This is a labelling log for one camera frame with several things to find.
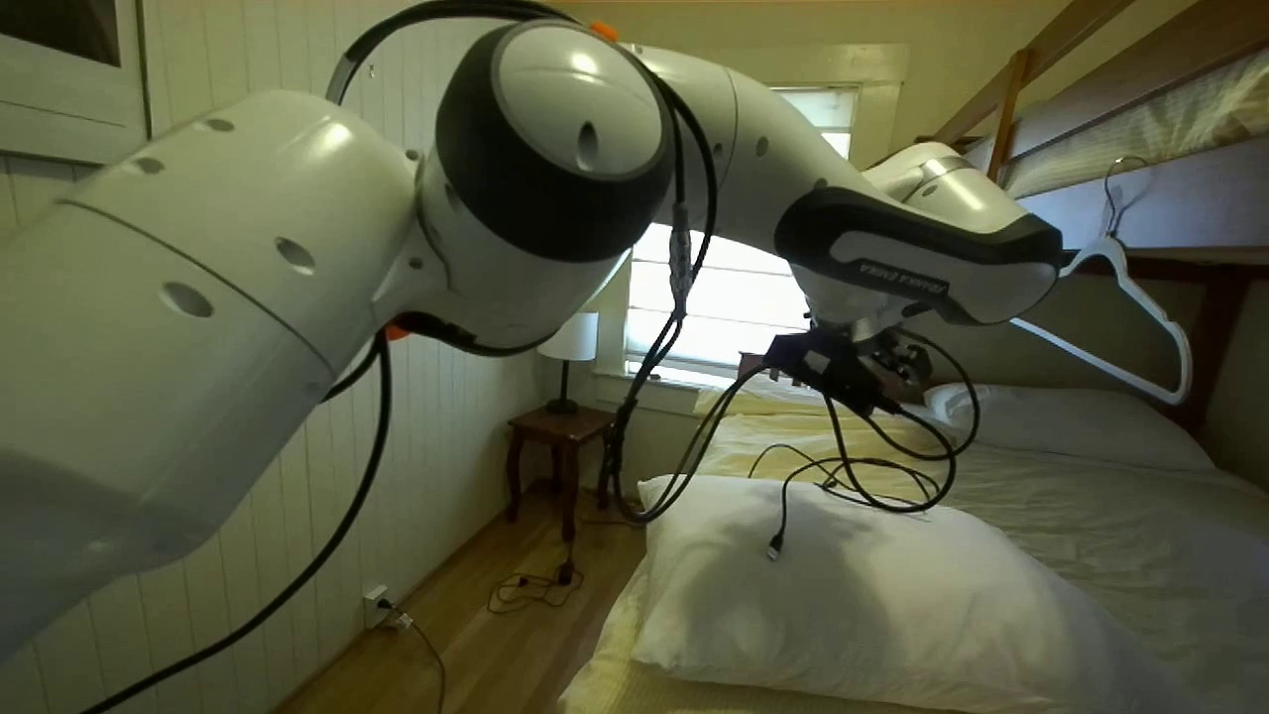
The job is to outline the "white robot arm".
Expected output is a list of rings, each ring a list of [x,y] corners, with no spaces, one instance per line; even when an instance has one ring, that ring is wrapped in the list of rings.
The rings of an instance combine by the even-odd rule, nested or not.
[[[238,101],[0,249],[0,654],[210,539],[379,331],[536,348],[651,228],[786,257],[834,340],[1006,323],[1063,261],[942,142],[852,166],[778,92],[567,20],[482,32],[429,157]]]

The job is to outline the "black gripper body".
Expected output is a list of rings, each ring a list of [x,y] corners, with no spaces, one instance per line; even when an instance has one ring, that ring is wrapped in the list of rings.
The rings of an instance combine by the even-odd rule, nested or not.
[[[778,335],[765,348],[765,365],[842,401],[852,413],[896,408],[885,385],[864,369],[847,340],[819,331]]]

